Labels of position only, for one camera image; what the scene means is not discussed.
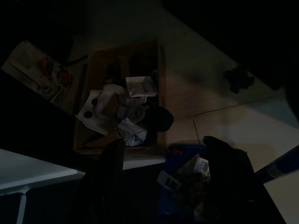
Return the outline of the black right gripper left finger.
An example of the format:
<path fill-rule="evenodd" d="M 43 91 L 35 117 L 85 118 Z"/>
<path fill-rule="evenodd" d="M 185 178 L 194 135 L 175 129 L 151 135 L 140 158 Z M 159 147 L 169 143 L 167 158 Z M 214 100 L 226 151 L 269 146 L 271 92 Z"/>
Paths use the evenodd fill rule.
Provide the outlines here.
<path fill-rule="evenodd" d="M 66 224 L 115 224 L 115 195 L 122 173 L 125 141 L 108 144 L 84 175 L 65 217 Z"/>

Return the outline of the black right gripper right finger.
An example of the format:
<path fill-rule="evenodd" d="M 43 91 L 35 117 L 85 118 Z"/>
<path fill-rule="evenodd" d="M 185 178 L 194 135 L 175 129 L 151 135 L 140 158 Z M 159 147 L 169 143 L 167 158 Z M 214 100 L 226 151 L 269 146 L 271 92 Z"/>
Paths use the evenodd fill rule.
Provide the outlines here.
<path fill-rule="evenodd" d="M 285 223 L 245 151 L 212 136 L 205 136 L 203 143 L 210 171 L 205 209 L 209 224 Z"/>

